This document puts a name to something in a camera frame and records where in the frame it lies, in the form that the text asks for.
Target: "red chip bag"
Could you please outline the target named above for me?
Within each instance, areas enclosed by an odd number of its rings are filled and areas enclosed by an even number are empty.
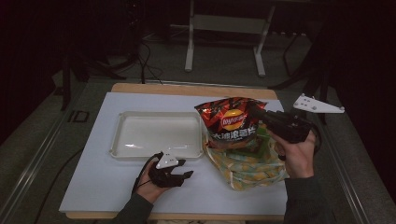
[[[241,148],[255,145],[259,120],[248,116],[252,108],[264,109],[267,103],[243,97],[232,97],[197,105],[209,133],[211,148]]]

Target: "dark background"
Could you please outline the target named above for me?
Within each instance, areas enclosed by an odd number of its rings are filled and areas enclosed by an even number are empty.
[[[121,38],[131,22],[125,11],[125,2],[3,2],[0,8],[0,143],[54,91],[51,76],[61,69],[62,58],[71,44],[101,61],[105,61],[108,54],[126,54],[137,50],[138,45],[123,42]],[[143,4],[143,1],[135,2],[139,6]],[[138,20],[144,18],[144,27],[167,37],[167,24],[188,24],[188,7],[185,0],[150,0],[140,7],[144,11],[138,10],[134,16]],[[198,10],[223,8],[225,15],[253,17],[262,13],[261,9],[252,7],[251,14],[239,15],[239,7],[237,1],[202,1]],[[331,85],[347,108],[394,201],[395,8],[394,4],[387,2],[359,1],[347,9],[337,9],[335,17],[327,21],[332,27],[331,34],[318,45],[320,51],[316,57],[329,60]],[[287,5],[277,10],[271,29],[276,32],[293,31],[295,20],[285,19],[295,19],[293,11],[296,11],[295,6]],[[162,18],[161,22],[153,22],[158,17]]]

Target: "white tray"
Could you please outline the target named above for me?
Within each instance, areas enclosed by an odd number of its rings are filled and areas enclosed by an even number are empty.
[[[149,158],[171,150],[179,159],[199,158],[203,126],[195,112],[120,113],[110,154],[114,158]]]

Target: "white tabletop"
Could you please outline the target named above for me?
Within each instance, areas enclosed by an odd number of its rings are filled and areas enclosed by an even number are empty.
[[[109,92],[62,201],[60,211],[119,212],[130,198],[132,186],[145,161],[112,158],[109,150],[124,111],[192,112],[194,107],[220,97]],[[268,110],[283,110],[278,100]],[[180,188],[170,189],[155,203],[153,214],[281,215],[286,209],[283,181],[269,187],[233,190],[206,155],[187,161],[173,174],[193,170]]]

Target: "lay's logo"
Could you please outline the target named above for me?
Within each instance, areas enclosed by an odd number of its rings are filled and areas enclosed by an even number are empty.
[[[243,124],[245,114],[241,110],[232,109],[227,111],[221,119],[221,127],[225,130],[235,130]]]

